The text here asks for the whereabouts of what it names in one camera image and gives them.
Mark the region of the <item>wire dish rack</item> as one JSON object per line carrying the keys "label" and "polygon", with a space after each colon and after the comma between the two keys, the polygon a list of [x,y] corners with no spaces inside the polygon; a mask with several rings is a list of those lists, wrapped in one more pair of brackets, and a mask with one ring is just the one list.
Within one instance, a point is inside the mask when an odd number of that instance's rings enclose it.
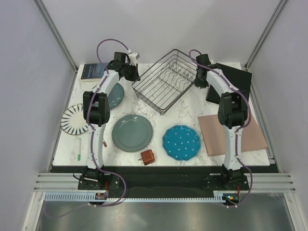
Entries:
{"label": "wire dish rack", "polygon": [[132,84],[138,99],[164,115],[193,85],[196,65],[178,49],[152,64]]}

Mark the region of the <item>grey-green round plate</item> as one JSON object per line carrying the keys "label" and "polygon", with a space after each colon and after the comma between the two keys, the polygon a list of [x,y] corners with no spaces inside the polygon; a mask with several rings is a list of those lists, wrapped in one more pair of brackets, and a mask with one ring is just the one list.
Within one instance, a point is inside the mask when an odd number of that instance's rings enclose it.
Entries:
{"label": "grey-green round plate", "polygon": [[137,152],[147,147],[153,137],[153,126],[141,115],[126,115],[119,119],[112,130],[112,140],[125,152]]}

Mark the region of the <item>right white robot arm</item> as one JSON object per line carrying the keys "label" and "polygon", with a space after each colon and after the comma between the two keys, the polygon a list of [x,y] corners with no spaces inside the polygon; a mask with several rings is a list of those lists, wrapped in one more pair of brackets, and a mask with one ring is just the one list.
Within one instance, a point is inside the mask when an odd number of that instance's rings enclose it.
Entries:
{"label": "right white robot arm", "polygon": [[225,133],[226,152],[220,176],[221,186],[232,189],[246,181],[244,164],[240,160],[242,131],[251,122],[247,98],[221,70],[215,70],[207,54],[199,54],[192,61],[197,65],[195,83],[211,86],[220,96],[218,120]]}

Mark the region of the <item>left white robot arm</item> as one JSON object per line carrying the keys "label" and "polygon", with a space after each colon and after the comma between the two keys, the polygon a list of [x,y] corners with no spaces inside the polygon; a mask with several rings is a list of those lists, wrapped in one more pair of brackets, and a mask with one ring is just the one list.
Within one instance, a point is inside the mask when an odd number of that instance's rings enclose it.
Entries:
{"label": "left white robot arm", "polygon": [[83,93],[83,116],[89,131],[89,153],[87,168],[79,178],[79,190],[101,190],[105,186],[106,178],[102,172],[103,135],[110,119],[108,95],[122,77],[132,82],[140,78],[137,63],[139,57],[137,52],[115,52],[114,59],[105,67],[97,86]]}

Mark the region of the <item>dark blue book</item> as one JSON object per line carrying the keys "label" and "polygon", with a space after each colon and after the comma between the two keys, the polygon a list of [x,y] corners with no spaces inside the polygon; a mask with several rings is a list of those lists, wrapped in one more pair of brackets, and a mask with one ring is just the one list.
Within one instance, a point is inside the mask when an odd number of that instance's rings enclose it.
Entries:
{"label": "dark blue book", "polygon": [[82,82],[100,81],[105,72],[105,68],[101,63],[85,64],[80,80]]}

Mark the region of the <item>dark teal floral plate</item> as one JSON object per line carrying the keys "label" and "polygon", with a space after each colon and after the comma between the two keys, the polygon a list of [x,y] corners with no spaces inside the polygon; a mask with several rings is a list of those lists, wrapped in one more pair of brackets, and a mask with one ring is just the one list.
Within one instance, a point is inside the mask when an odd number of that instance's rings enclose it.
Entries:
{"label": "dark teal floral plate", "polygon": [[109,108],[114,109],[119,106],[122,103],[124,96],[124,88],[119,83],[116,83],[108,95]]}

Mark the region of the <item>black board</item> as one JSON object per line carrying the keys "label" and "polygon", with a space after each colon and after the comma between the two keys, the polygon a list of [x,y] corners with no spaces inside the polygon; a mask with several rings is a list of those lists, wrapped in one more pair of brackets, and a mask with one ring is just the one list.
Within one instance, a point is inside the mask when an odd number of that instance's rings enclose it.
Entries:
{"label": "black board", "polygon": [[[217,71],[222,71],[230,83],[237,87],[246,99],[249,100],[252,73],[219,63],[211,64],[209,67]],[[209,88],[206,100],[215,104],[219,104],[220,102],[220,96],[212,86]]]}

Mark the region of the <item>blue polka dot plate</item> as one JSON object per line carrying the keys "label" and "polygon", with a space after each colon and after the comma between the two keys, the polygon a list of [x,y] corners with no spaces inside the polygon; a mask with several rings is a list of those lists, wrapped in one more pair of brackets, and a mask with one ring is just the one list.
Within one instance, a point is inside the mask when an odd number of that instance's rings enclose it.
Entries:
{"label": "blue polka dot plate", "polygon": [[186,125],[175,125],[166,130],[162,137],[166,154],[178,161],[188,161],[196,157],[201,148],[200,136]]}

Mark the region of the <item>white striped plate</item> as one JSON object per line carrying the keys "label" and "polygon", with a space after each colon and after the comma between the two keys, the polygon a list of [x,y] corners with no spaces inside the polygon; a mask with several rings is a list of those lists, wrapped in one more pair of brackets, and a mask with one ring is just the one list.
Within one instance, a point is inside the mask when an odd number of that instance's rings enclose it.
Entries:
{"label": "white striped plate", "polygon": [[88,124],[83,117],[83,104],[68,107],[61,116],[61,129],[68,135],[81,135],[88,131]]}

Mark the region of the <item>pink board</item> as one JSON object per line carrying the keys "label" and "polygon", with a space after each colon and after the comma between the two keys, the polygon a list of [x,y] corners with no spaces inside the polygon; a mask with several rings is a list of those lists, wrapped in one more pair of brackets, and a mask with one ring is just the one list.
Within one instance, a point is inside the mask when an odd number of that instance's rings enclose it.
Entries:
{"label": "pink board", "polygon": [[[225,133],[217,115],[198,117],[202,136],[208,156],[224,155],[226,152]],[[242,131],[241,151],[258,151],[267,149],[263,133],[254,118]]]}

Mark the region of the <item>red cube power adapter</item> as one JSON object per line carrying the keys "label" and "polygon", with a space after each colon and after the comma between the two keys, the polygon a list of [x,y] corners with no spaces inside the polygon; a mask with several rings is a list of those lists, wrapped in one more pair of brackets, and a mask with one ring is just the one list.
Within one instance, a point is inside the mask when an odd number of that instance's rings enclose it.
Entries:
{"label": "red cube power adapter", "polygon": [[141,158],[139,159],[140,163],[143,163],[145,166],[155,162],[155,156],[151,149],[141,152]]}

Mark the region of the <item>white green marker pen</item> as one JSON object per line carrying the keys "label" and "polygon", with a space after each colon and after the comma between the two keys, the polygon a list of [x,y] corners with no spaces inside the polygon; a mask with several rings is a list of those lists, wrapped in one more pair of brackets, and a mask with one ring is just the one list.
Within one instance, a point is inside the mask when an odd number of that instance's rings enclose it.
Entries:
{"label": "white green marker pen", "polygon": [[82,140],[81,138],[78,139],[78,153],[77,153],[77,161],[81,160],[81,145],[82,145]]}

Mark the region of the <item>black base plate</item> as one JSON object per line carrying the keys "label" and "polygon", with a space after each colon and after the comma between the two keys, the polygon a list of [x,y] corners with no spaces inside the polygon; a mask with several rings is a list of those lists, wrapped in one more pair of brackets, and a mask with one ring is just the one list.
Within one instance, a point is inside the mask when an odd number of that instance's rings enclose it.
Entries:
{"label": "black base plate", "polygon": [[[52,167],[52,173],[72,173],[73,178],[79,181],[82,172],[87,167],[62,166]],[[111,196],[125,197],[194,197],[211,196],[214,191],[241,191],[249,188],[249,179],[253,185],[257,184],[258,176],[278,173],[277,166],[250,167],[253,173],[244,168],[246,181],[224,187],[220,181],[221,167],[115,167],[104,168],[105,186]]]}

